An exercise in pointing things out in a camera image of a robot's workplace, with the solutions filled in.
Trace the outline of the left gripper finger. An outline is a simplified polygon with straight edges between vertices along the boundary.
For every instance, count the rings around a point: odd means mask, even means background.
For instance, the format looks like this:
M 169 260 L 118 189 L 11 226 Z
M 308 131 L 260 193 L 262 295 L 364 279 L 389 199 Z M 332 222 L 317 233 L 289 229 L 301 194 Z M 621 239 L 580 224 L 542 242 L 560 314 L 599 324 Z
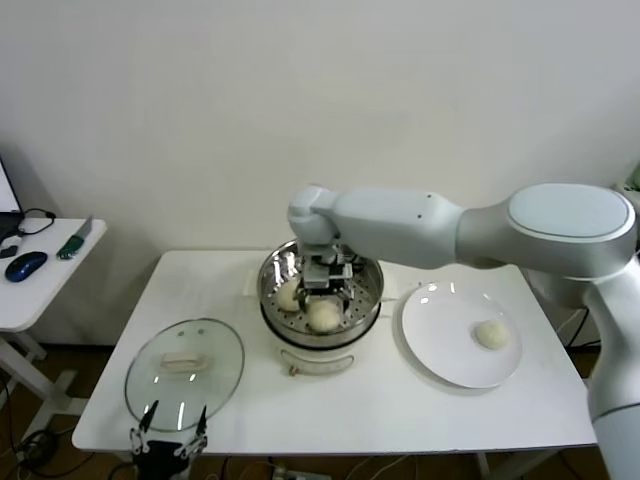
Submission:
M 174 451 L 174 456 L 178 458 L 196 458 L 208 444 L 206 435 L 207 429 L 207 406 L 204 405 L 196 425 L 193 437 Z
M 147 432 L 151 426 L 159 401 L 155 400 L 150 406 L 148 406 L 142 419 L 140 420 L 136 428 L 130 430 L 129 438 L 131 441 L 132 453 L 143 454 L 149 453 L 151 447 L 147 441 Z

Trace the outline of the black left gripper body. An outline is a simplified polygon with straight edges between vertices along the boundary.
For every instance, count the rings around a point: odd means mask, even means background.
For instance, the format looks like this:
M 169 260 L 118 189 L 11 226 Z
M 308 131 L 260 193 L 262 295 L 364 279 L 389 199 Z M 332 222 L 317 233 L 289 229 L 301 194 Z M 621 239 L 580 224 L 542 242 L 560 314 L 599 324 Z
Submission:
M 190 460 L 183 457 L 182 445 L 176 442 L 152 440 L 133 451 L 133 463 L 140 480 L 169 480 L 184 476 Z

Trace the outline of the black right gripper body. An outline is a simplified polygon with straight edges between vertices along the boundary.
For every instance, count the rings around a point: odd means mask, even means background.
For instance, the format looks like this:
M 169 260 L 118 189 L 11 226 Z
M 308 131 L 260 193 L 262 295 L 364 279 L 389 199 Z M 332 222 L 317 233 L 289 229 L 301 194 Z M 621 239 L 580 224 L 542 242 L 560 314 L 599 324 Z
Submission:
M 347 264 L 306 264 L 302 271 L 309 295 L 337 295 L 340 287 L 350 287 L 352 279 L 353 270 Z

